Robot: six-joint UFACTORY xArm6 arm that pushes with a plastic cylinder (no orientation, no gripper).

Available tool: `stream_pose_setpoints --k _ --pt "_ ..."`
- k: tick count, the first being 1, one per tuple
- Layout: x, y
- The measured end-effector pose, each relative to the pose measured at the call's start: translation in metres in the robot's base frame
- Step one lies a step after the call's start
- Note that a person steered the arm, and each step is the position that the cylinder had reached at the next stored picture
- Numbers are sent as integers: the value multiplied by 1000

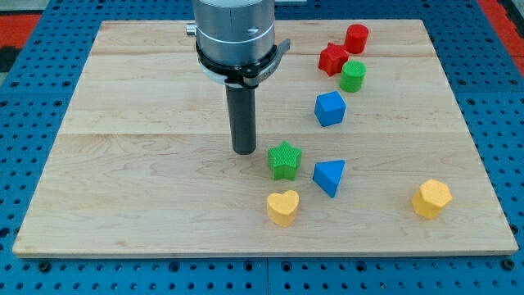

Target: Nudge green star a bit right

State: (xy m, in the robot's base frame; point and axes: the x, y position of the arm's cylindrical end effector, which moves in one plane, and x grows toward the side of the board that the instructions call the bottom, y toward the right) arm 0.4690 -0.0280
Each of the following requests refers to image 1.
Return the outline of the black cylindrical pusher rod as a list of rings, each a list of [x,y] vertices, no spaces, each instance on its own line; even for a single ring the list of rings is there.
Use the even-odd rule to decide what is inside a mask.
[[[255,90],[226,87],[233,151],[249,155],[256,149]]]

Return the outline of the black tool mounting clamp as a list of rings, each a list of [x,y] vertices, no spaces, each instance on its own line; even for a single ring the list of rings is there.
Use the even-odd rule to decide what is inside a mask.
[[[255,89],[278,68],[283,55],[290,50],[291,40],[284,39],[274,44],[270,51],[258,61],[244,66],[226,66],[209,59],[196,43],[199,64],[205,75],[218,84],[234,88]]]

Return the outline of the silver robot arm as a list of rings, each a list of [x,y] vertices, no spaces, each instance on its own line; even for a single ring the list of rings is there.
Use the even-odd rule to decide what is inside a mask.
[[[233,151],[256,149],[255,89],[278,68],[291,40],[275,43],[274,0],[195,0],[196,37],[202,70],[225,87]]]

